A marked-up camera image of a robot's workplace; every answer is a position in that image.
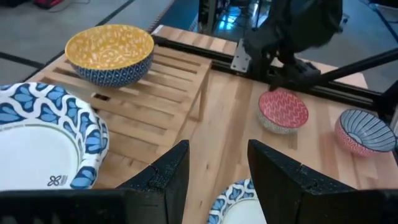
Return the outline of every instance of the bowl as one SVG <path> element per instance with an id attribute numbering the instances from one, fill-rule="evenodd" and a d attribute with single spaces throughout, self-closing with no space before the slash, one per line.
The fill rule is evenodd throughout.
<path id="1" fill-rule="evenodd" d="M 146 31 L 128 25 L 103 25 L 73 36 L 65 55 L 85 80 L 119 88 L 138 82 L 150 68 L 154 40 Z"/>
<path id="2" fill-rule="evenodd" d="M 392 129 L 378 117 L 363 110 L 346 110 L 337 119 L 335 134 L 342 148 L 368 157 L 396 148 Z"/>
<path id="3" fill-rule="evenodd" d="M 290 134 L 307 122 L 308 109 L 292 92 L 278 88 L 260 96 L 257 117 L 269 131 Z"/>

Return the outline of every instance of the blue patterned bowl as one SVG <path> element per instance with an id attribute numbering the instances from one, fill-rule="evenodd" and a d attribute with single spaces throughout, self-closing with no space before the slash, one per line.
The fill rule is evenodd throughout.
<path id="1" fill-rule="evenodd" d="M 397 138 L 391 128 L 371 113 L 344 111 L 335 124 L 340 145 L 360 156 L 389 152 L 396 148 Z"/>
<path id="2" fill-rule="evenodd" d="M 146 31 L 128 25 L 103 25 L 72 37 L 65 55 L 85 80 L 119 88 L 138 82 L 149 70 L 154 40 Z"/>

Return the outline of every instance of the cable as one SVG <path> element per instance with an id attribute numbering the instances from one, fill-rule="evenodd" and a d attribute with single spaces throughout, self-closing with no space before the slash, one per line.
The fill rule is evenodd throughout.
<path id="1" fill-rule="evenodd" d="M 62 9 L 59 9 L 56 11 L 47 11 L 47 12 L 49 12 L 49 13 L 62 12 L 73 4 L 89 4 L 90 2 L 91 2 L 91 0 L 87 0 L 87 2 L 71 2 L 71 3 L 67 4 L 65 7 L 63 7 Z"/>

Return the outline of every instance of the logo on plate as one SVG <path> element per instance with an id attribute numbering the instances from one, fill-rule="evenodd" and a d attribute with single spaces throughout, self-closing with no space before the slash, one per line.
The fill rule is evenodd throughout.
<path id="1" fill-rule="evenodd" d="M 67 182 L 67 175 L 58 175 L 58 176 L 50 176 L 50 182 L 47 183 L 47 186 L 63 186 Z"/>

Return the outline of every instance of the red patterned bowl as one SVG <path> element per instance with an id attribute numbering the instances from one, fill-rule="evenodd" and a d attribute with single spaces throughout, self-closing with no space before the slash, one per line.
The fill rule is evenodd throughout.
<path id="1" fill-rule="evenodd" d="M 289 134 L 307 122 L 308 109 L 292 92 L 278 88 L 260 96 L 257 116 L 273 133 Z"/>
<path id="2" fill-rule="evenodd" d="M 390 152 L 397 146 L 397 137 L 392 129 L 363 110 L 342 112 L 335 124 L 335 134 L 342 148 L 364 157 Z"/>

